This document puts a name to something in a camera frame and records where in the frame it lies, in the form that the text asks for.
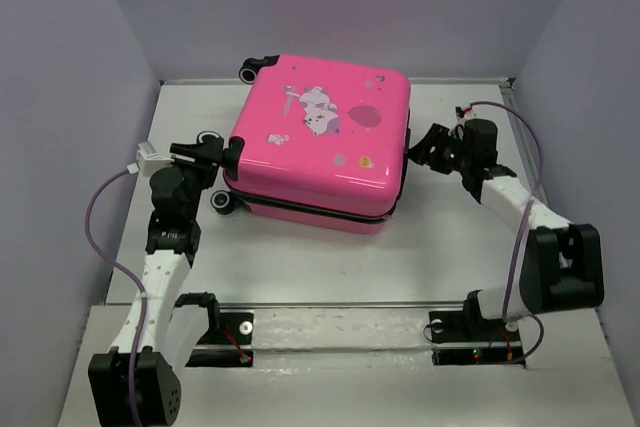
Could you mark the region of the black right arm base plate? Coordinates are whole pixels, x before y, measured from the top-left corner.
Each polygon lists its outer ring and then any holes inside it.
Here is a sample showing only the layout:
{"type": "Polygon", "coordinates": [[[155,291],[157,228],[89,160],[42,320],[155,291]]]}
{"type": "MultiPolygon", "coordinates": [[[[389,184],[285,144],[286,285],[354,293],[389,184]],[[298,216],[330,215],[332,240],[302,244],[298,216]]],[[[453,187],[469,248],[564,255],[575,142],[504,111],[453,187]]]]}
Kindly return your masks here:
{"type": "Polygon", "coordinates": [[[423,336],[434,366],[526,364],[518,327],[502,320],[480,319],[469,327],[462,311],[430,311],[423,336]]]}

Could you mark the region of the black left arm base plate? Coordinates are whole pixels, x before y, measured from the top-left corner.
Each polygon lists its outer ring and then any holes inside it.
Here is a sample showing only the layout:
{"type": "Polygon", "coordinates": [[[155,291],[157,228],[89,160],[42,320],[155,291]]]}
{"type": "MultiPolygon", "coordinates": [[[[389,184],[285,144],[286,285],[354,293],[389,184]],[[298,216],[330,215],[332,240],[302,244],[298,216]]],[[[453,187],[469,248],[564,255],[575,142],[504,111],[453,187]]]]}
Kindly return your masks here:
{"type": "Polygon", "coordinates": [[[251,368],[254,313],[221,313],[218,330],[209,329],[198,341],[186,366],[190,368],[251,368]]]}

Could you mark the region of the pink hard-shell suitcase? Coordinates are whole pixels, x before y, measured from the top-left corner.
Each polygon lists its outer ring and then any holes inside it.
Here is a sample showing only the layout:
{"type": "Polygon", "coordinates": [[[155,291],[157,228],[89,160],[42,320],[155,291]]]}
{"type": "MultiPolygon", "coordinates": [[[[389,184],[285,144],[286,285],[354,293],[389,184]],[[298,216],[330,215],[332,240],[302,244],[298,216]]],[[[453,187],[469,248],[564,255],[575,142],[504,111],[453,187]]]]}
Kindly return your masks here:
{"type": "Polygon", "coordinates": [[[402,194],[409,78],[393,69],[279,54],[248,58],[250,90],[224,150],[220,215],[379,232],[402,194]]]}

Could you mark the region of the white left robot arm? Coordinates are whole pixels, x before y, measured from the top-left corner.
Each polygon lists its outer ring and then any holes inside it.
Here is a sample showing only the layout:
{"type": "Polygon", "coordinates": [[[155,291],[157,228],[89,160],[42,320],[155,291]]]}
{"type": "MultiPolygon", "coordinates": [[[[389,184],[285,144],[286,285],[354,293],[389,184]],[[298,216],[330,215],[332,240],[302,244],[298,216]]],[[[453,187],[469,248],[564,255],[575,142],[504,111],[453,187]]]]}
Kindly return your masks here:
{"type": "Polygon", "coordinates": [[[166,156],[149,142],[139,145],[134,163],[112,176],[149,180],[150,215],[142,272],[110,258],[96,243],[93,211],[85,213],[85,235],[94,251],[127,276],[137,293],[109,350],[92,356],[88,377],[102,426],[171,426],[181,406],[180,375],[198,341],[221,330],[216,296],[187,292],[183,284],[198,251],[200,199],[230,156],[225,141],[206,131],[193,144],[174,143],[166,156]]]}

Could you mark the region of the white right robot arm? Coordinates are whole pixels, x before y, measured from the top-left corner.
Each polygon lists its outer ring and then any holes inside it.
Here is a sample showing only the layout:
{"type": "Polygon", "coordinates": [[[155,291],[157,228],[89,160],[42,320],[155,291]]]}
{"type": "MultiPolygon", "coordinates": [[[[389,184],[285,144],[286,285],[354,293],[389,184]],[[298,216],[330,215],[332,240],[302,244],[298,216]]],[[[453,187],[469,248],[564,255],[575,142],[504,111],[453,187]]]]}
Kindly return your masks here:
{"type": "Polygon", "coordinates": [[[555,213],[499,164],[497,134],[485,119],[434,124],[408,151],[417,165],[458,173],[471,197],[515,233],[505,284],[472,291],[463,303],[460,326],[473,339],[486,337],[498,319],[596,308],[605,297],[598,230],[555,213]]]}

